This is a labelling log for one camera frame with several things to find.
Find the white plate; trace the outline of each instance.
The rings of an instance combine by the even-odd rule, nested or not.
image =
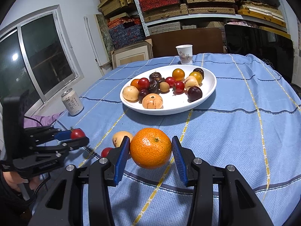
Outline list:
[[[195,69],[195,68],[202,68],[196,65],[169,65],[169,66],[163,66],[156,69],[151,69],[149,71],[146,71],[138,76],[135,76],[133,79],[140,79],[140,78],[147,78],[149,79],[149,75],[153,72],[159,72],[161,73],[162,77],[167,78],[172,76],[172,73],[175,69],[180,68],[185,72],[185,78],[189,76],[189,74]],[[141,103],[138,101],[135,103],[131,103],[127,101],[122,96],[122,91],[125,87],[131,85],[131,80],[129,80],[121,89],[120,91],[120,99],[124,103],[125,106],[131,108],[132,110],[135,110],[137,112],[147,114],[147,115],[171,115],[176,113],[181,113],[187,110],[190,110],[202,102],[204,102],[215,90],[216,87],[216,77],[215,75],[205,68],[202,68],[204,70],[204,80],[202,81],[201,90],[203,92],[203,97],[194,101],[190,102],[187,97],[187,91],[185,91],[182,94],[174,95],[173,90],[170,89],[168,93],[160,93],[160,96],[163,99],[163,108],[161,109],[144,109]]]

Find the blue tablecloth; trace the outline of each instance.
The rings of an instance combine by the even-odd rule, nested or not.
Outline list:
[[[212,71],[215,92],[196,108],[169,116],[150,116],[124,106],[123,85],[140,73],[179,64],[179,57],[155,58],[118,67],[92,85],[82,96],[84,110],[72,117],[66,111],[57,128],[81,128],[90,139],[87,149],[71,152],[66,164],[86,166],[113,147],[114,133],[135,134],[155,127],[214,166],[235,165],[262,201],[275,226],[282,225],[301,194],[301,101],[289,84],[253,55],[198,54],[194,65]],[[218,219],[218,189],[214,186],[213,225]],[[87,186],[84,222],[88,225]],[[173,159],[147,170],[132,159],[122,181],[109,187],[115,224],[186,225],[192,188],[183,186]]]

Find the window frame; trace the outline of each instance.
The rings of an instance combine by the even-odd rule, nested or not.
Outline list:
[[[64,55],[67,59],[67,62],[71,68],[72,75],[65,78],[63,81],[58,83],[56,86],[54,86],[51,90],[49,90],[46,94],[43,94],[34,74],[31,69],[31,66],[29,64],[27,54],[24,47],[23,37],[22,37],[22,26],[26,25],[36,19],[42,18],[44,16],[52,14],[56,31],[64,52]],[[11,24],[4,27],[2,30],[0,30],[0,41],[3,41],[5,38],[9,37],[12,33],[16,32],[18,33],[19,38],[19,46],[21,48],[22,57],[25,62],[25,67],[27,69],[28,75],[31,79],[31,82],[34,85],[34,88],[36,89],[37,93],[40,96],[40,99],[26,112],[26,115],[31,116],[36,111],[40,110],[44,105],[46,105],[52,98],[59,95],[59,93],[67,87],[70,87],[70,85],[73,85],[74,83],[81,80],[84,76],[83,73],[79,67],[78,61],[76,60],[75,54],[73,52],[72,45],[69,41],[67,30],[63,23],[63,18],[60,10],[59,5],[50,6],[44,9],[37,10],[35,12],[32,12],[30,14],[27,14],[16,21],[12,22]],[[0,103],[0,113],[2,113],[2,105]]]

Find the human hand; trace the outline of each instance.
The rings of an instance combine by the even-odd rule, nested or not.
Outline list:
[[[28,180],[21,178],[17,172],[3,172],[3,177],[9,185],[9,187],[18,192],[21,192],[20,188],[18,187],[18,184],[23,182],[28,183]],[[36,190],[41,182],[42,181],[40,181],[39,177],[36,176],[32,178],[29,182],[29,188],[32,190]]]

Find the silver screw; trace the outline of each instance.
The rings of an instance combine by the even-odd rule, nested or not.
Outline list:
[[[99,163],[100,164],[106,164],[108,162],[108,159],[107,158],[100,158],[99,159]]]
[[[74,169],[74,166],[73,166],[73,165],[68,165],[68,166],[66,166],[66,170],[67,170],[68,172],[71,172],[73,169]]]
[[[228,169],[230,172],[233,172],[233,171],[235,171],[235,166],[233,166],[233,165],[228,165],[228,166],[227,166],[227,169]]]
[[[195,164],[201,164],[203,161],[202,161],[201,158],[194,158],[194,159],[193,159],[193,162],[194,162]]]

